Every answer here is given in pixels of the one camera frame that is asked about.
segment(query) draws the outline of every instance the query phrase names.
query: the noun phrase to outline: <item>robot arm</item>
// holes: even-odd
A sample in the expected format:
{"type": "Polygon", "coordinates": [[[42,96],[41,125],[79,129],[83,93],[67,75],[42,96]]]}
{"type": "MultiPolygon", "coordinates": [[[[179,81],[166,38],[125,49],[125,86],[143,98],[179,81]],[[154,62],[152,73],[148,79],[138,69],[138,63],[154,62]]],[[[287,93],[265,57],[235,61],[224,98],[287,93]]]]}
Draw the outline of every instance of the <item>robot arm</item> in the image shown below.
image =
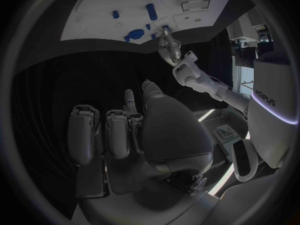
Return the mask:
{"type": "Polygon", "coordinates": [[[200,70],[195,64],[198,58],[192,51],[187,52],[184,59],[181,60],[178,57],[181,54],[179,49],[179,42],[172,38],[167,28],[164,28],[160,37],[158,52],[167,63],[174,67],[173,75],[177,82],[199,93],[209,93],[212,98],[225,101],[247,117],[249,100],[243,95],[229,90],[226,84],[213,81],[205,72],[200,70]]]}

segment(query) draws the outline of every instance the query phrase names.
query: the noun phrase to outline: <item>blue object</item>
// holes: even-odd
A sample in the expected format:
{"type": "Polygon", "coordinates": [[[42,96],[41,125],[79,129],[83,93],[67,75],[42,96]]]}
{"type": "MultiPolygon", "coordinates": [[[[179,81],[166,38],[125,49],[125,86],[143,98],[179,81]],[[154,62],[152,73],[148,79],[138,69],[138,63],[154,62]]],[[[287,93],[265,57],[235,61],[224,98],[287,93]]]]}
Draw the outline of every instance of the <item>blue object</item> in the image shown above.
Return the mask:
{"type": "Polygon", "coordinates": [[[170,30],[169,29],[169,25],[162,26],[162,29],[168,29],[168,30],[170,30]]]}
{"type": "Polygon", "coordinates": [[[156,19],[158,19],[158,16],[156,14],[155,8],[154,8],[154,4],[153,3],[149,3],[146,5],[146,9],[148,11],[150,20],[154,21],[156,19]]]}
{"type": "Polygon", "coordinates": [[[118,18],[120,17],[120,14],[118,13],[118,11],[113,11],[113,12],[112,12],[112,17],[113,17],[114,19],[118,19],[118,18]]]}
{"type": "Polygon", "coordinates": [[[142,36],[144,36],[144,34],[145,34],[144,30],[137,29],[137,30],[131,31],[128,34],[128,36],[129,36],[129,38],[136,40],[136,39],[140,39],[142,36]]]}

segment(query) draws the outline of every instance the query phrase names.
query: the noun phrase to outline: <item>white panel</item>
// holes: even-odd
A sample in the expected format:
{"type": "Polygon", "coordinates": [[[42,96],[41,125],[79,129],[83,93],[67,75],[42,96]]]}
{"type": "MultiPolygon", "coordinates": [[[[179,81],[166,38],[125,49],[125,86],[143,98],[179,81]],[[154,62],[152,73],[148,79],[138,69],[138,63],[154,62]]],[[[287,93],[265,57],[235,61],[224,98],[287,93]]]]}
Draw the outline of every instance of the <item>white panel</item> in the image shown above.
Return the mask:
{"type": "Polygon", "coordinates": [[[203,0],[78,0],[60,40],[125,41],[124,37],[131,31],[141,29],[145,32],[144,36],[137,40],[131,39],[130,42],[142,44],[151,40],[152,34],[159,37],[164,25],[169,25],[171,32],[213,26],[228,0],[209,0],[207,9],[198,6],[201,1],[203,0]],[[187,3],[190,11],[184,12],[182,3],[187,3]],[[157,20],[150,20],[147,4],[154,4],[157,20]],[[118,19],[113,18],[113,11],[118,11],[118,19]]]}

